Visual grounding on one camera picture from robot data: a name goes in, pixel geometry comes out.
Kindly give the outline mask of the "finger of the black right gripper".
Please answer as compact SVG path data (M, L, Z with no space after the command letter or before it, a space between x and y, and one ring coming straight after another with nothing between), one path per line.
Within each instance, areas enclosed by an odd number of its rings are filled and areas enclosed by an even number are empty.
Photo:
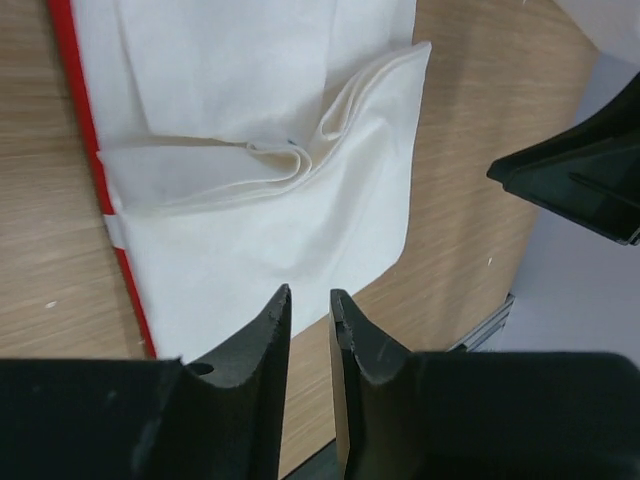
M639 244L639 78L575 127L495 160L503 189L621 245Z

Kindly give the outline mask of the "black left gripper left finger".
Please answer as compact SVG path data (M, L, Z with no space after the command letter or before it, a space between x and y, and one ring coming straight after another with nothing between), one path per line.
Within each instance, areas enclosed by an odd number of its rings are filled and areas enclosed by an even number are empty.
M274 479L292 299L199 359L5 359L5 479Z

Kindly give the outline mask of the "white printed t-shirt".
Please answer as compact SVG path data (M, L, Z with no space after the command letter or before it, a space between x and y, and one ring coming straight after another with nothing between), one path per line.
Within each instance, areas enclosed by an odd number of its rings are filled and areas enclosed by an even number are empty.
M150 355L203 355L282 284L299 333L397 262L432 49L414 2L48 10Z

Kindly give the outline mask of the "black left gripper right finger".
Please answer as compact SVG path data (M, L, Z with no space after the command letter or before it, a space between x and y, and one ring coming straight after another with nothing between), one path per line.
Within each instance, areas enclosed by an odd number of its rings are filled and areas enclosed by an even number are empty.
M410 351L330 294L346 479L635 479L639 371L611 353Z

